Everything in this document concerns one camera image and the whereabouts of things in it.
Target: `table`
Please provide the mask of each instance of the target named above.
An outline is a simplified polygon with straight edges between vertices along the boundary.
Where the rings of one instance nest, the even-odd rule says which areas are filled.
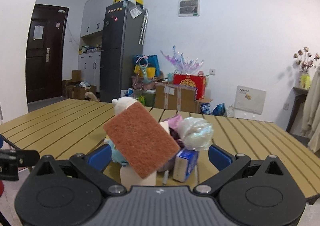
[[[157,120],[163,121],[177,111],[145,107]],[[178,112],[205,118],[213,124],[212,141],[229,153],[244,153],[252,159],[264,160],[277,155],[308,199],[313,203],[320,194],[320,159],[272,122],[250,121],[199,113]],[[40,156],[68,159],[75,153],[90,153],[103,144],[106,134],[103,124],[114,116],[110,103],[67,99],[20,116],[0,125],[0,133],[21,149],[35,149]],[[111,163],[104,174],[120,182],[120,165]],[[208,153],[199,154],[198,170],[185,183],[169,178],[168,185],[187,184],[191,188],[218,173],[209,162]],[[162,185],[163,173],[157,175]]]

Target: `upper cabinet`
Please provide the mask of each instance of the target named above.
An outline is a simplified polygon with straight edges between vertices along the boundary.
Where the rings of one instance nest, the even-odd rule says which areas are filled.
[[[81,37],[103,30],[106,8],[112,4],[113,0],[89,0],[86,2],[82,18]]]

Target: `gray refrigerator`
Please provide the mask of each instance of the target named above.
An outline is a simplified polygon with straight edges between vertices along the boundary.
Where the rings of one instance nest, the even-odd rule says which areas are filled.
[[[115,3],[106,9],[102,33],[100,62],[100,101],[111,103],[120,97],[121,90],[132,87],[135,55],[142,55],[139,37],[143,17],[133,18],[127,0]]]

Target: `vase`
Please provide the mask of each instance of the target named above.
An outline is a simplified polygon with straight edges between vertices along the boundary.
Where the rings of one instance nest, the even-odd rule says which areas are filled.
[[[310,88],[311,81],[308,72],[300,72],[299,75],[299,87],[308,90]]]

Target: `dark brown door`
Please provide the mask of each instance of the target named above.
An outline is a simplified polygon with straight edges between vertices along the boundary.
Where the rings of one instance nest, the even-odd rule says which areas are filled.
[[[35,5],[26,54],[27,101],[62,96],[62,52],[68,8]]]

